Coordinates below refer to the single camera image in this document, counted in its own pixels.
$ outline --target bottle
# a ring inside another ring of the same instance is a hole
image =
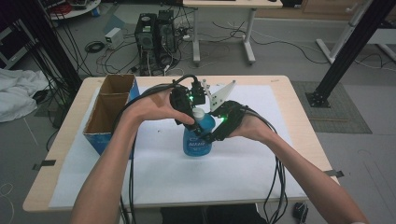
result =
[[[212,132],[212,129],[216,125],[212,116],[206,114],[202,108],[198,107],[192,109],[192,114],[203,129],[202,135]],[[186,155],[192,157],[204,156],[210,152],[210,149],[212,149],[211,143],[207,143],[204,139],[201,139],[194,131],[189,131],[187,128],[184,130],[183,150]]]

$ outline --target white box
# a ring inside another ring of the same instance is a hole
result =
[[[110,49],[116,49],[123,42],[123,35],[120,28],[113,28],[105,35],[107,45]]]

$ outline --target hand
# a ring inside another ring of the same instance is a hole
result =
[[[169,101],[171,91],[172,89],[160,91],[136,101],[124,111],[122,119],[131,117],[140,122],[157,119],[177,119],[182,123],[193,124],[193,118],[175,110],[171,106]]]
[[[242,136],[264,144],[275,134],[264,122],[252,115],[245,115],[242,122],[229,137]]]

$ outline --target forearm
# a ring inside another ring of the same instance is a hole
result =
[[[368,223],[349,194],[335,181],[307,161],[275,133],[265,137],[267,145],[303,188],[310,201],[329,223]]]
[[[72,212],[71,223],[113,223],[123,178],[139,122],[122,120],[106,150],[82,186]]]

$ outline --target black pole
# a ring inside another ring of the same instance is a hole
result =
[[[29,32],[38,40],[49,55],[50,60],[67,84],[72,98],[77,94],[82,83],[76,69],[70,62],[58,37],[50,27],[46,12],[36,0],[8,0],[13,3],[22,22]]]
[[[314,92],[306,94],[312,107],[323,107],[327,104],[332,90],[395,5],[396,0],[373,0],[352,35],[336,56],[326,76]]]

